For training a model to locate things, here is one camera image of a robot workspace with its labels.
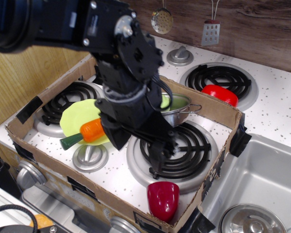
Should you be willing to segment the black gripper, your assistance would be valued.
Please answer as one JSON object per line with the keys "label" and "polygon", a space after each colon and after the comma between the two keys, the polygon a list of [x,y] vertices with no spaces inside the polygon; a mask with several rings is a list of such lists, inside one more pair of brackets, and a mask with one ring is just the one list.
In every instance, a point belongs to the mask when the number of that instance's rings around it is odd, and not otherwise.
{"label": "black gripper", "polygon": [[155,174],[162,171],[178,145],[177,131],[161,114],[161,65],[161,60],[97,62],[105,95],[97,107],[106,136],[117,150],[124,147],[131,135],[147,142]]}

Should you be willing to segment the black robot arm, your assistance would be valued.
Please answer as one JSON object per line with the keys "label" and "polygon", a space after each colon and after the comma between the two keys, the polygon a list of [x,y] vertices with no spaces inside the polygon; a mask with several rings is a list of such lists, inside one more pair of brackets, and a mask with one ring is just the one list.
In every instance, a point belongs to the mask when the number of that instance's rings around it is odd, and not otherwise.
{"label": "black robot arm", "polygon": [[177,132],[162,116],[162,51],[141,30],[135,12],[118,0],[0,0],[0,53],[30,46],[91,53],[104,98],[96,101],[101,124],[121,149],[131,136],[149,144],[154,174],[175,154]]}

